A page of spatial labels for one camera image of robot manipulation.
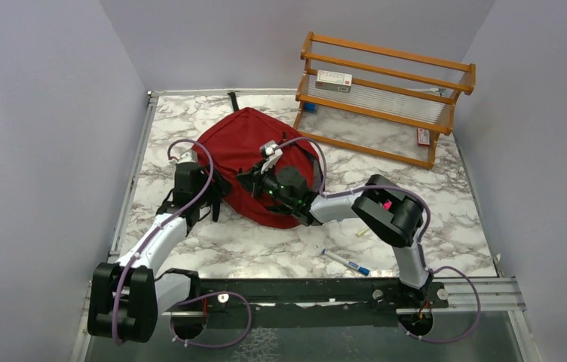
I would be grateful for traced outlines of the red student backpack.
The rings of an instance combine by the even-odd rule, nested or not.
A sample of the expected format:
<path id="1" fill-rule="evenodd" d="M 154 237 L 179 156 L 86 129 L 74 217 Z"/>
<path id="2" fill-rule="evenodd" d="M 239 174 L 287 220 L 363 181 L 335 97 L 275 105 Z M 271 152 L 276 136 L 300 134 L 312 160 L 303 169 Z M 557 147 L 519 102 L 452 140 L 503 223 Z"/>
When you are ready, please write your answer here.
<path id="1" fill-rule="evenodd" d="M 277 144 L 302 135 L 293 127 L 256 109 L 246 107 L 207 129 L 197 141 L 204 145 L 213 158 L 213 165 L 225 180 L 231 183 L 230 192 L 223 198 L 229 207 L 252 221 L 271 228 L 291 229 L 301 225 L 291 215 L 269 210 L 277 205 L 271 197 L 262 194 L 257 199 L 244 189 L 235 175 L 247 171 L 262 160 L 260 147 L 269 141 Z M 300 140 L 283 148 L 283 155 L 274 166 L 295 166 L 309 188 L 316 190 L 321 183 L 320 156 L 307 140 Z"/>

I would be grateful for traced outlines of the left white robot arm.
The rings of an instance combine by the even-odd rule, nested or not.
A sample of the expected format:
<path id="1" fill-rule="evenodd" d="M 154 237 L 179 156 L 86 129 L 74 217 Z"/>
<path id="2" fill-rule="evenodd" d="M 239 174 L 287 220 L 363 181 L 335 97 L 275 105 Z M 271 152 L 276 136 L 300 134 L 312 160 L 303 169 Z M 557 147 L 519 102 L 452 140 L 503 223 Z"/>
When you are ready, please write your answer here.
<path id="1" fill-rule="evenodd" d="M 122 342 L 147 342 L 158 316 L 175 303 L 189 310 L 201 299 L 200 288 L 186 271 L 157 274 L 170 251 L 183 241 L 208 207 L 218 220 L 231 183 L 217 170 L 196 161 L 176 165 L 174 186 L 162 201 L 143 238 L 114 263 L 101 262 L 90 289 L 87 331 Z"/>

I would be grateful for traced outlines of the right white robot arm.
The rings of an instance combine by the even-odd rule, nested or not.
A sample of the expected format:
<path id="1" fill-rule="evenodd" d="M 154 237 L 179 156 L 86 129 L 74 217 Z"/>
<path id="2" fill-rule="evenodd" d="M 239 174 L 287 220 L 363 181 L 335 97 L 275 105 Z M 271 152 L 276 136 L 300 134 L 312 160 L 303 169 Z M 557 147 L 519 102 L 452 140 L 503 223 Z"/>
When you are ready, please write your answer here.
<path id="1" fill-rule="evenodd" d="M 322 194 L 310 189 L 293 166 L 264 171 L 261 164 L 256 164 L 240 171 L 236 179 L 253 198 L 271 197 L 274 200 L 271 211 L 291 216 L 304 226 L 361 219 L 393 248 L 399 268 L 400 300 L 416 307 L 428 298 L 432 275 L 424 259 L 421 239 L 430 224 L 431 211 L 416 193 L 374 174 L 353 191 Z"/>

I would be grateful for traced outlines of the small blue block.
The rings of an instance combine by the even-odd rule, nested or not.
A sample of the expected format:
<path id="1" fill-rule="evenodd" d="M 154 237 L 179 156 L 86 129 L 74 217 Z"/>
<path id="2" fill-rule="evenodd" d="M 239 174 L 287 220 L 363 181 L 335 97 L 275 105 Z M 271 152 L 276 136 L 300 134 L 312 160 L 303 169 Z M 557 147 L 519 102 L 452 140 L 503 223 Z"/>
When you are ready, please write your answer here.
<path id="1" fill-rule="evenodd" d="M 315 113 L 317 111 L 317 105 L 315 103 L 303 103 L 302 109 L 305 112 Z"/>

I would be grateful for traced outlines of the white blue marker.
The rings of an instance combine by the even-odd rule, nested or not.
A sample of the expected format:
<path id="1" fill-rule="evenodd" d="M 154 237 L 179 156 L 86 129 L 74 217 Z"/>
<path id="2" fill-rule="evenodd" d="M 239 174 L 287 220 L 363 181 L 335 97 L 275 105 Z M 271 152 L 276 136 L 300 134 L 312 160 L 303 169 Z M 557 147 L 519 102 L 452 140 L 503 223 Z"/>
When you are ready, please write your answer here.
<path id="1" fill-rule="evenodd" d="M 334 260 L 334 261 L 336 261 L 336 262 L 342 264 L 342 265 L 345 266 L 346 268 L 349 268 L 349 269 L 351 269 L 351 270 L 353 270 L 353 271 L 355 271 L 355 272 L 357 272 L 357 273 L 359 273 L 359 274 L 361 274 L 361 275 L 369 276 L 369 273 L 370 273 L 370 270 L 369 270 L 369 269 L 367 269 L 367 268 L 365 268 L 365 267 L 363 267 L 363 266 L 361 266 L 361 265 L 359 265 L 359 264 L 357 264 L 357 263 L 355 263 L 355 262 L 352 262 L 352 261 L 350 261 L 350 260 L 347 260 L 346 258 L 341 257 L 341 256 L 339 256 L 338 254 L 335 254 L 335 253 L 332 252 L 331 250 L 328 250 L 328 249 L 324 248 L 324 249 L 322 250 L 322 252 L 321 252 L 321 255 L 322 255 L 322 256 L 326 256 L 326 257 L 328 257 L 328 258 L 330 258 L 330 259 L 332 259 L 332 260 Z"/>

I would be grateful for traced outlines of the white box on shelf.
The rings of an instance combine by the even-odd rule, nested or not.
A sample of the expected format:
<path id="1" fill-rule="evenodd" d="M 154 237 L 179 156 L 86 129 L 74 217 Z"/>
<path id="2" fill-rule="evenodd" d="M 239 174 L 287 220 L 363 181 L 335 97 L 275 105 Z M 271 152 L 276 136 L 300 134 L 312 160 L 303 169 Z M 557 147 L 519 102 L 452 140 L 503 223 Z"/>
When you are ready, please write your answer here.
<path id="1" fill-rule="evenodd" d="M 325 91 L 350 93 L 353 77 L 348 73 L 317 70 L 315 87 Z"/>

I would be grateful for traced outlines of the orange wooden shelf rack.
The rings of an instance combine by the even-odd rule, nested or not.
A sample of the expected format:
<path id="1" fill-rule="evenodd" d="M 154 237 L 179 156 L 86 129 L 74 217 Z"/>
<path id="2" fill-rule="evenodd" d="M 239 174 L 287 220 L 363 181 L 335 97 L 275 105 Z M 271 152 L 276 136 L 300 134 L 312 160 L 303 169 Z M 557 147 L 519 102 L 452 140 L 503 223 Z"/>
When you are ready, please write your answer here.
<path id="1" fill-rule="evenodd" d="M 417 75 L 411 72 L 401 72 L 396 69 L 374 66 L 354 60 L 346 60 L 314 51 L 313 45 L 315 43 L 448 69 L 461 73 L 461 78 L 457 81 L 449 81 Z M 319 35 L 314 32 L 308 32 L 306 35 L 300 51 L 300 58 L 305 65 L 302 79 L 296 91 L 296 101 L 299 102 L 299 110 L 293 123 L 295 129 L 299 129 L 302 120 L 307 117 L 308 110 L 305 107 L 310 104 L 411 127 L 415 130 L 417 137 L 421 135 L 426 136 L 424 140 L 417 142 L 428 150 L 428 156 L 424 160 L 359 146 L 316 133 L 305 132 L 304 135 L 331 146 L 400 161 L 426 170 L 432 169 L 435 165 L 437 144 L 440 136 L 448 136 L 452 133 L 455 106 L 458 98 L 461 94 L 471 95 L 474 92 L 477 80 L 477 67 L 473 63 L 464 64 L 436 57 L 428 57 L 378 45 Z M 326 81 L 321 80 L 319 70 L 312 66 L 315 62 L 341 66 L 348 70 L 370 72 L 414 83 L 427 84 L 439 90 L 440 94 L 428 94 L 424 91 L 357 77 L 347 81 L 346 84 L 351 88 L 349 92 L 326 90 Z"/>

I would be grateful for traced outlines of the small red white box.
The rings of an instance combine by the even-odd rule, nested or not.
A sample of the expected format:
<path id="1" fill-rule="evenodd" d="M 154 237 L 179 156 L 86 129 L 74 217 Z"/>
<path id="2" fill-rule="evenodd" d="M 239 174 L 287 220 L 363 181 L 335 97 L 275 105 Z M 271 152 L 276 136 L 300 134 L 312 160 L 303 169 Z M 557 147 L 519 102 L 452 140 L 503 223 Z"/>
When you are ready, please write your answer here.
<path id="1" fill-rule="evenodd" d="M 431 144 L 431 135 L 428 129 L 417 129 L 417 145 L 421 147 L 429 147 Z"/>

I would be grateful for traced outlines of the black metal base rail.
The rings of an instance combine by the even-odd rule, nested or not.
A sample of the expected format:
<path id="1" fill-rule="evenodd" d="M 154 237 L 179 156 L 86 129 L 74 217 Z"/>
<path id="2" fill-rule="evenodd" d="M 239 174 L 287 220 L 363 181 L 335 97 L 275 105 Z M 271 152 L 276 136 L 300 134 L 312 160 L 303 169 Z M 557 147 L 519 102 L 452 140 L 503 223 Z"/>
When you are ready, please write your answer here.
<path id="1" fill-rule="evenodd" d="M 171 268 L 125 271 L 101 263 L 93 273 L 87 331 L 146 342 L 160 316 L 187 332 L 244 327 L 404 327 L 428 334 L 437 314 L 524 311 L 513 278 L 430 278 L 411 291 L 397 278 L 202 278 Z"/>

